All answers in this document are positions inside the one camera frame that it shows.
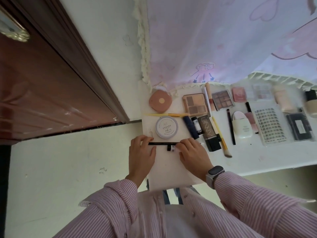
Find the door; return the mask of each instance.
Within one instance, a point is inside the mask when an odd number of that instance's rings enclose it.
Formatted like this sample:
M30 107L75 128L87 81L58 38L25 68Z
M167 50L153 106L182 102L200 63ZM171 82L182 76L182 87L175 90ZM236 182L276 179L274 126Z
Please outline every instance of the door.
M30 34L27 42L0 34L0 140L118 122L23 16L12 6L0 4Z

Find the white undershirt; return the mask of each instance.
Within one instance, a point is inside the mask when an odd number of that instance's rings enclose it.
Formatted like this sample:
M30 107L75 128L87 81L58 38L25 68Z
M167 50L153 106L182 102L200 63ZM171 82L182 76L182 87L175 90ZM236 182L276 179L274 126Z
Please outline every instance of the white undershirt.
M184 205L165 205L168 237L203 238L208 231Z

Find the pink lip gloss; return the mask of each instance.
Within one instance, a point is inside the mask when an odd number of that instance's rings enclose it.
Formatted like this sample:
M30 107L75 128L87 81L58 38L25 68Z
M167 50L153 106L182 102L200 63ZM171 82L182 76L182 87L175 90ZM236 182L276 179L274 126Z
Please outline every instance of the pink lip gloss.
M258 134L259 133L259 129L258 129L257 125L256 125L256 121L254 120L253 114L251 112L251 108L250 108L249 102L246 102L245 105L247 106L247 109L248 109L248 112L245 113L245 116L247 116L248 120L250 121L250 124L251 124L253 132Z

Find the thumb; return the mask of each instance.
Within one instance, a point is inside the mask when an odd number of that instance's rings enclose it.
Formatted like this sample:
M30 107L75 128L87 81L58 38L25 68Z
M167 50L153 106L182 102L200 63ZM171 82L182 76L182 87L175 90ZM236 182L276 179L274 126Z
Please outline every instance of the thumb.
M183 164L185 163L184 155L182 152L179 153L179 159Z
M155 159L156 156L156 146L151 149L150 158Z

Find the finger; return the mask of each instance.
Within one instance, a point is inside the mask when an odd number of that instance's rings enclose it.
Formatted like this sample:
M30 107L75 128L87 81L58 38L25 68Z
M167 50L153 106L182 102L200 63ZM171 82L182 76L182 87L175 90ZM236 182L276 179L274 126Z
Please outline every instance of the finger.
M177 143L175 147L178 148L183 154L188 154L188 149L186 148L184 144Z
M182 162L182 164L185 164L185 159L184 159L184 155L182 152L179 153L179 159Z
M141 147L146 148L149 145L149 142L152 141L153 137L146 137L146 139L143 140Z
M197 148L198 147L198 142L196 140L194 140L193 138L189 138L188 141L192 144L192 146L194 148Z
M141 141L144 140L147 136L146 135L140 135L140 136L137 136L135 139L134 139L134 146L141 146Z
M155 159L156 156L156 146L151 149L150 158Z
M194 147L192 146L192 144L189 142L188 139L183 139L183 140L181 140L180 142L181 142L182 144L184 144L188 150L194 148Z

